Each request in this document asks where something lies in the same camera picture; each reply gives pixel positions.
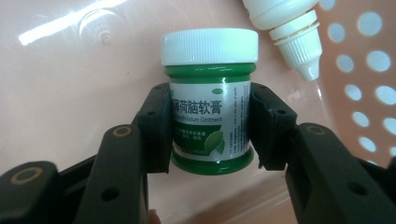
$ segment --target white bottle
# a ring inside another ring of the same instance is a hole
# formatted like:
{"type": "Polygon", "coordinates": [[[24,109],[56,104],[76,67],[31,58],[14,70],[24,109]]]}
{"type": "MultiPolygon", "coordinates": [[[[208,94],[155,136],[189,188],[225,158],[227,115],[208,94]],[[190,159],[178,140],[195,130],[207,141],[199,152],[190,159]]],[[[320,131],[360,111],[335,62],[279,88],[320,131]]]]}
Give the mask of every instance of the white bottle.
{"type": "Polygon", "coordinates": [[[271,30],[271,39],[279,47],[286,64],[306,80],[319,76],[322,53],[315,10],[318,0],[243,0],[253,25],[271,30]]]}

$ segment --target green leaf graphic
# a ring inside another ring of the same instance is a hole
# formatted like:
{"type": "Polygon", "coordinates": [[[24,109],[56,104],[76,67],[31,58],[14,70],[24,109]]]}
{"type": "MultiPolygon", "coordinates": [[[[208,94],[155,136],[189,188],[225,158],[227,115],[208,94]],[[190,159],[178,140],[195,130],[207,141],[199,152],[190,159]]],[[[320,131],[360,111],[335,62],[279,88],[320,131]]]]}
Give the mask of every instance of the green leaf graphic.
{"type": "Polygon", "coordinates": [[[221,141],[221,143],[220,143],[220,145],[218,145],[217,147],[216,147],[216,151],[220,154],[220,155],[222,155],[222,152],[224,151],[224,146],[225,146],[225,142],[224,142],[224,139],[221,141]]]}
{"type": "Polygon", "coordinates": [[[222,131],[213,132],[205,140],[205,153],[209,155],[211,151],[216,150],[221,154],[224,151],[224,145],[222,131]]]}

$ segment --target green jar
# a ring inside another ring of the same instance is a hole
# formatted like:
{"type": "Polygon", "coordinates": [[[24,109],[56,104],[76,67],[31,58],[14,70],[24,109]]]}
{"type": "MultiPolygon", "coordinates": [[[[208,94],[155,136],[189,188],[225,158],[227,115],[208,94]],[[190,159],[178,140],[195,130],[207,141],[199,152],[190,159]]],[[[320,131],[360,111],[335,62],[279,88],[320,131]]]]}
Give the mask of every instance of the green jar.
{"type": "Polygon", "coordinates": [[[253,159],[247,122],[258,34],[199,29],[163,36],[173,102],[172,162],[198,175],[225,175],[253,159]]]}

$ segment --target white lid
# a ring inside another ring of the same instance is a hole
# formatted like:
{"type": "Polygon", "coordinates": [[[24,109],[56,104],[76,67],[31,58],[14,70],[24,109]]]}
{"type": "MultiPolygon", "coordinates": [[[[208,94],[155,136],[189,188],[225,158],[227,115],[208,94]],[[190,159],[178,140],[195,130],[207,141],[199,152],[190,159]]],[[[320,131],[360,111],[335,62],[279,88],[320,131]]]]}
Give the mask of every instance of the white lid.
{"type": "Polygon", "coordinates": [[[164,35],[162,48],[162,65],[255,63],[259,35],[235,28],[179,31],[164,35]]]}

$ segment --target screw hole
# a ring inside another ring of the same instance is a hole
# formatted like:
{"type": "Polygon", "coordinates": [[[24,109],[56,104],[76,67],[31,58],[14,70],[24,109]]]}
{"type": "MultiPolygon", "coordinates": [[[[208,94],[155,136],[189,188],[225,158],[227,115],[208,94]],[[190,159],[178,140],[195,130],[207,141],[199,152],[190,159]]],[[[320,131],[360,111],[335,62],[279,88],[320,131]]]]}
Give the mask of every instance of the screw hole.
{"type": "Polygon", "coordinates": [[[311,126],[307,127],[306,130],[307,130],[309,133],[313,133],[313,134],[316,134],[316,135],[323,135],[323,134],[326,133],[326,131],[324,131],[324,130],[321,129],[320,127],[314,126],[314,125],[311,125],[311,126]]]}
{"type": "Polygon", "coordinates": [[[102,192],[101,198],[104,202],[110,202],[118,198],[120,191],[117,188],[108,188],[102,192]]]}
{"type": "Polygon", "coordinates": [[[359,194],[361,196],[367,195],[367,189],[355,182],[349,182],[347,183],[347,187],[349,190],[351,190],[352,192],[359,194]]]}
{"type": "Polygon", "coordinates": [[[124,137],[132,132],[130,127],[119,127],[113,131],[113,135],[116,137],[124,137]]]}
{"type": "Polygon", "coordinates": [[[28,167],[12,176],[10,182],[13,185],[24,185],[40,177],[42,173],[43,169],[40,167],[28,167]]]}

